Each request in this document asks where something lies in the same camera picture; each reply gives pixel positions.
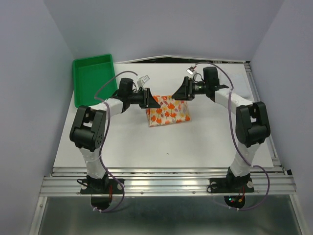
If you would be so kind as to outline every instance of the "floral cloth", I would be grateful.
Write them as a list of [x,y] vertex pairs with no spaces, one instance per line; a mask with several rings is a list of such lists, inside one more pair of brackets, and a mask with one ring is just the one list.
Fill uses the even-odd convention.
[[154,95],[153,98],[160,104],[161,108],[146,109],[149,126],[161,126],[191,120],[186,101],[174,100],[171,95]]

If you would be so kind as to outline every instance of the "orange flower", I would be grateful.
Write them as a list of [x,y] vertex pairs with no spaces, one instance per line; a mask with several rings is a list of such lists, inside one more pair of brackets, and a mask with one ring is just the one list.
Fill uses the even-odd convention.
[[162,109],[156,109],[156,113],[161,114],[162,113]]
[[155,99],[156,102],[158,102],[158,98],[155,95],[153,96],[153,99]]
[[167,106],[169,109],[175,109],[175,105],[170,103],[168,106]]

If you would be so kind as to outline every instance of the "wall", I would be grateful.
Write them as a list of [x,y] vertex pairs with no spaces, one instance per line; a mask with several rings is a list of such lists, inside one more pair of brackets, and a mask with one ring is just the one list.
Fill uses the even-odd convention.
[[293,172],[313,231],[312,10],[312,0],[285,0],[251,66],[260,97],[267,104],[279,157]]
[[251,60],[283,0],[44,0],[75,58]]
[[72,55],[42,0],[0,3],[0,234],[28,234],[71,97]]

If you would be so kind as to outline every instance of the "white table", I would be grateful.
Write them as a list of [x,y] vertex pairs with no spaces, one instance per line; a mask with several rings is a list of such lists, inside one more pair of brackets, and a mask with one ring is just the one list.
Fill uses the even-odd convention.
[[[146,87],[153,94],[173,94],[187,76],[191,64],[115,64],[115,74],[133,70],[151,78]],[[205,65],[199,65],[202,73]],[[243,64],[220,64],[230,75],[241,75],[247,89],[252,92]],[[122,77],[136,79],[133,74]],[[160,127],[148,127],[145,110],[131,105],[123,114],[111,119],[107,141],[102,156],[108,167],[134,168],[185,168],[185,167],[228,167],[235,155],[231,141],[227,109],[198,95],[188,102],[191,121]],[[54,167],[85,167],[83,157],[69,140],[69,132],[76,114],[72,97]],[[269,142],[259,148],[253,164],[273,167],[273,156]]]

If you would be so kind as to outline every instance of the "green plastic container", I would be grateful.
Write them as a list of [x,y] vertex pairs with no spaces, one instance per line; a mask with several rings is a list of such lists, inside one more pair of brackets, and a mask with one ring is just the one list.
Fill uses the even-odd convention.
[[[111,54],[82,58],[73,61],[75,106],[100,103],[94,94],[115,76]],[[109,98],[117,90],[116,80],[108,84],[98,95]]]

